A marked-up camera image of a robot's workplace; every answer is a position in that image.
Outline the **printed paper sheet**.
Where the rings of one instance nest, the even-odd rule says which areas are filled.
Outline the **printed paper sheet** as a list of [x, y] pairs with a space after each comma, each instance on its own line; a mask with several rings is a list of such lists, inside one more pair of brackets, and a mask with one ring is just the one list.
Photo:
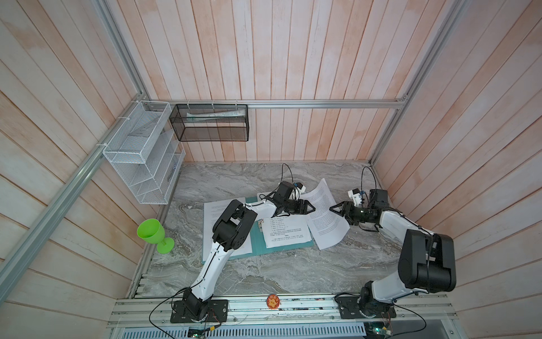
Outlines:
[[310, 232], [319, 250], [334, 247], [339, 244], [350, 231], [349, 223], [332, 211], [330, 207], [336, 204], [325, 179], [309, 193], [301, 195], [316, 210], [306, 215]]
[[264, 218], [259, 226], [268, 249], [312, 241], [305, 216]]
[[[202, 262], [204, 263], [211, 250], [213, 243], [213, 226], [217, 222], [218, 218], [230, 204], [230, 200], [216, 201], [210, 203], [204, 203], [203, 209], [203, 250], [202, 250]], [[253, 253], [251, 236], [249, 235], [243, 245], [234, 251], [232, 258], [245, 258], [249, 257]]]

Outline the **teal paper folder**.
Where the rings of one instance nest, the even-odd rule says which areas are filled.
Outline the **teal paper folder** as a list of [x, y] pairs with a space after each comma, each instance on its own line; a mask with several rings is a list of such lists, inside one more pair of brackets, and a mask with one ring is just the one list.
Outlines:
[[302, 249], [306, 247], [312, 247], [315, 244], [314, 241], [312, 240], [311, 242], [307, 242], [305, 244], [289, 245], [289, 246], [284, 246], [284, 247], [275, 247], [275, 248], [268, 249], [265, 246], [263, 232], [260, 230], [258, 226], [252, 227], [250, 236], [251, 236], [253, 253], [249, 257], [255, 257], [255, 256], [264, 255], [264, 254], [271, 254], [278, 251]]

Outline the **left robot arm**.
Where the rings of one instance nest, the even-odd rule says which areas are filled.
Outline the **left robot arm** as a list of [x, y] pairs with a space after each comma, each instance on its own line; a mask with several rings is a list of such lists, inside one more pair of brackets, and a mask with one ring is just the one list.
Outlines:
[[306, 216], [316, 208], [301, 195], [305, 186], [300, 182], [281, 182], [278, 187], [255, 203], [232, 200], [213, 225], [210, 252], [198, 277], [182, 290], [184, 313], [192, 321], [207, 317], [209, 301], [225, 264], [234, 251], [249, 238], [255, 221], [272, 221], [291, 216]]

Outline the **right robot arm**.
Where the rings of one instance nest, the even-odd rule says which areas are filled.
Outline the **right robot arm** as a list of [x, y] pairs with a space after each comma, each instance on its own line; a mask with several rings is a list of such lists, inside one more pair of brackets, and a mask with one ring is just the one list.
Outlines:
[[378, 281], [369, 281], [357, 299], [360, 313], [374, 318], [388, 312], [400, 298], [424, 293], [451, 292], [457, 284], [454, 242], [409, 220], [391, 207], [385, 189], [371, 189], [368, 205], [362, 206], [362, 192], [349, 192], [350, 200], [329, 207], [350, 225], [372, 224], [402, 242], [397, 270]]

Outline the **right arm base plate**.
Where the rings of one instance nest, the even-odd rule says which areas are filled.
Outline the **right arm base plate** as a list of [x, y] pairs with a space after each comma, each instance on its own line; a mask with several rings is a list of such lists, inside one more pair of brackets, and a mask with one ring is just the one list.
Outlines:
[[341, 294], [334, 297], [342, 319], [375, 319], [397, 317], [395, 307], [358, 295]]

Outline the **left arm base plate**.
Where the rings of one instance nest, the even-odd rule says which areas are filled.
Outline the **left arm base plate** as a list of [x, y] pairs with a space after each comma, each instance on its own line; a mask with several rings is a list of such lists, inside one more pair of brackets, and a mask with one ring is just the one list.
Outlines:
[[227, 321], [229, 301], [226, 299], [210, 299], [206, 302], [189, 302], [178, 300], [173, 303], [170, 317], [171, 323], [202, 323]]

